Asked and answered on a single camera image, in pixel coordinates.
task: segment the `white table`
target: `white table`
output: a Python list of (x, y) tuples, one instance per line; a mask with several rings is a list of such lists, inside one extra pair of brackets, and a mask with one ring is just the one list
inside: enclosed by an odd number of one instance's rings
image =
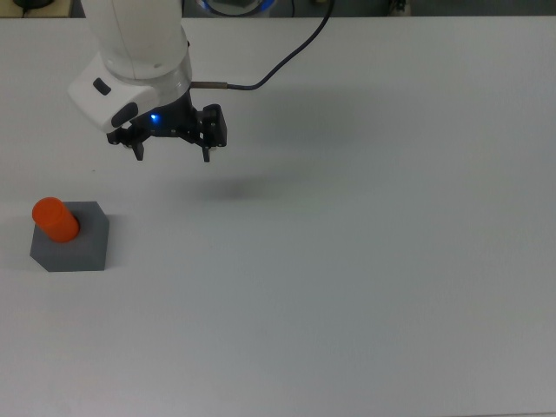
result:
[[(197, 80), (258, 81), (316, 20), (185, 21)], [(106, 143), (66, 87), (84, 21), (0, 22), (0, 414), (556, 410), (556, 19), (334, 20), (228, 147)], [(31, 258), (96, 200), (108, 268)]]

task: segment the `gray cube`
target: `gray cube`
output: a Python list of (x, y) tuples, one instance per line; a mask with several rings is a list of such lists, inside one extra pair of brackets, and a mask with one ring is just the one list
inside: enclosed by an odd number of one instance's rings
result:
[(53, 242), (37, 225), (31, 257), (49, 272), (103, 271), (109, 220), (97, 202), (64, 202), (79, 222), (79, 235), (70, 242)]

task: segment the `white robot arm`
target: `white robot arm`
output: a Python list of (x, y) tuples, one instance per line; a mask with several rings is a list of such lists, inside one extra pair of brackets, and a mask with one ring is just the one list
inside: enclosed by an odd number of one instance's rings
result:
[(212, 147), (226, 145), (220, 107), (197, 111), (191, 105), (179, 0), (83, 0), (83, 9), (99, 53), (70, 85), (69, 96), (110, 143), (132, 148), (139, 160), (150, 136), (198, 144), (205, 161)]

